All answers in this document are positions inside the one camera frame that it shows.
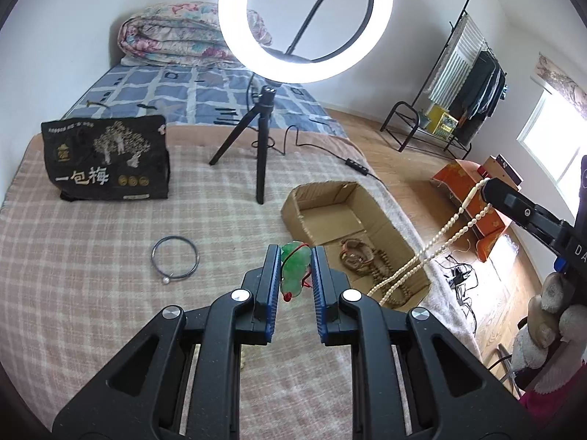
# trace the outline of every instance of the metal screw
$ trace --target metal screw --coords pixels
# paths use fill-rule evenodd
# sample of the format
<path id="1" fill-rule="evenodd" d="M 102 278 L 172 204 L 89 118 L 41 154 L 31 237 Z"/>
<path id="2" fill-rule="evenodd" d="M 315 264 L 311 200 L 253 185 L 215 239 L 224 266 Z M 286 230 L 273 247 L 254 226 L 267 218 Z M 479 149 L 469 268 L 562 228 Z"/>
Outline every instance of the metal screw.
<path id="1" fill-rule="evenodd" d="M 419 321 L 426 321 L 430 317 L 430 312 L 423 307 L 417 307 L 412 310 L 412 317 Z"/>
<path id="2" fill-rule="evenodd" d="M 363 295 L 360 291 L 357 291 L 356 289 L 347 289 L 347 291 L 342 293 L 342 297 L 351 303 L 355 303 L 359 301 L 363 297 Z"/>
<path id="3" fill-rule="evenodd" d="M 235 301 L 243 302 L 247 301 L 251 297 L 251 294 L 246 289 L 237 289 L 233 291 L 230 297 Z"/>
<path id="4" fill-rule="evenodd" d="M 181 309 L 179 309 L 177 306 L 167 306 L 163 310 L 163 317 L 165 319 L 175 319 L 180 314 L 181 314 Z"/>

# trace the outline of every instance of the hanging clothes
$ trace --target hanging clothes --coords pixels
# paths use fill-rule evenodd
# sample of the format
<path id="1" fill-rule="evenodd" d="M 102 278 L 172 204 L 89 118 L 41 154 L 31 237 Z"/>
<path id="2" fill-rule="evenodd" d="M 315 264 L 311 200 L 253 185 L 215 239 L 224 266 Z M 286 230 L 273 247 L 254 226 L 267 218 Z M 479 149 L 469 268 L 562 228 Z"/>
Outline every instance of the hanging clothes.
<path id="1" fill-rule="evenodd" d="M 482 51 L 450 107 L 450 115 L 461 121 L 453 132 L 460 143 L 471 143 L 498 102 L 506 98 L 507 90 L 506 73 L 491 52 Z"/>
<path id="2" fill-rule="evenodd" d="M 495 94 L 499 80 L 500 65 L 495 61 L 489 51 L 482 51 L 469 73 L 465 84 L 459 91 L 455 101 L 459 101 L 466 119 L 470 119 L 479 112 L 482 105 L 486 105 Z"/>

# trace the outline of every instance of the black bag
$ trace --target black bag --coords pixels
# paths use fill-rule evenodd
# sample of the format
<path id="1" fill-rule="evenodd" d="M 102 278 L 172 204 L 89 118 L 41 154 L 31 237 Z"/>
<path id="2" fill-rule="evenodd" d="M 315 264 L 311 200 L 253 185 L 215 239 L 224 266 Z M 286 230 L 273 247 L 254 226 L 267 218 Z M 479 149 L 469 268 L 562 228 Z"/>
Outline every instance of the black bag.
<path id="1" fill-rule="evenodd" d="M 165 118 L 68 119 L 41 124 L 45 167 L 61 198 L 166 199 Z"/>

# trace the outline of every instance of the red string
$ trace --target red string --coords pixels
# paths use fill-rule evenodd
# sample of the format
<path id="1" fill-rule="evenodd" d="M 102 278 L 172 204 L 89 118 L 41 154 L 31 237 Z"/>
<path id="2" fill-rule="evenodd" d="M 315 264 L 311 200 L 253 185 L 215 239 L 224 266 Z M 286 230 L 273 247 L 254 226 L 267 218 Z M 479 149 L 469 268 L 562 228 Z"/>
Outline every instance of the red string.
<path id="1" fill-rule="evenodd" d="M 311 285 L 310 283 L 306 283 L 306 280 L 307 280 L 308 278 L 310 278 L 310 275 L 312 275 L 312 272 L 311 272 L 311 271 L 307 272 L 307 273 L 306 273 L 306 276 L 304 276 L 304 277 L 302 278 L 302 286 L 303 286 L 304 288 L 311 288 L 311 287 L 312 287 L 312 285 Z"/>
<path id="2" fill-rule="evenodd" d="M 281 264 L 281 269 L 283 269 L 283 267 L 285 266 L 286 262 L 293 256 L 293 254 L 298 251 L 299 249 L 303 248 L 304 246 L 307 246 L 308 248 L 310 248 L 310 245 L 308 245 L 307 243 L 302 243 L 300 246 L 298 246 L 294 251 L 292 251 L 289 255 L 286 256 L 286 258 L 284 259 L 284 262 Z M 308 272 L 306 273 L 306 276 L 304 276 L 302 278 L 302 286 L 306 287 L 306 288 L 311 288 L 312 285 L 309 285 L 308 283 L 306 283 L 306 279 L 308 279 L 310 277 L 310 275 L 312 274 L 312 272 Z M 285 293 L 284 294 L 284 301 L 285 302 L 290 302 L 293 298 L 292 293 Z"/>
<path id="3" fill-rule="evenodd" d="M 284 262 L 281 263 L 281 268 L 283 269 L 284 265 L 286 264 L 286 262 L 292 257 L 292 255 L 299 249 L 303 248 L 304 246 L 307 246 L 308 248 L 310 248 L 310 245 L 308 245 L 307 243 L 302 243 L 300 246 L 298 246 L 294 251 L 292 251 L 289 255 L 287 255 L 287 257 L 284 259 Z"/>

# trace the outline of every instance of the window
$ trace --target window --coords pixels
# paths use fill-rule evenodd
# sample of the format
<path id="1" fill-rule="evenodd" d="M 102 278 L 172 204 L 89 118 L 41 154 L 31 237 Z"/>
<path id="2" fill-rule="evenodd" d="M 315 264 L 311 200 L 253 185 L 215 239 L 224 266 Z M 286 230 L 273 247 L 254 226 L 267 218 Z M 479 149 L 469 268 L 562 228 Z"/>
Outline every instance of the window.
<path id="1" fill-rule="evenodd" d="M 553 179 L 573 214 L 579 209 L 581 159 L 587 154 L 587 121 L 558 93 L 544 91 L 518 137 Z"/>

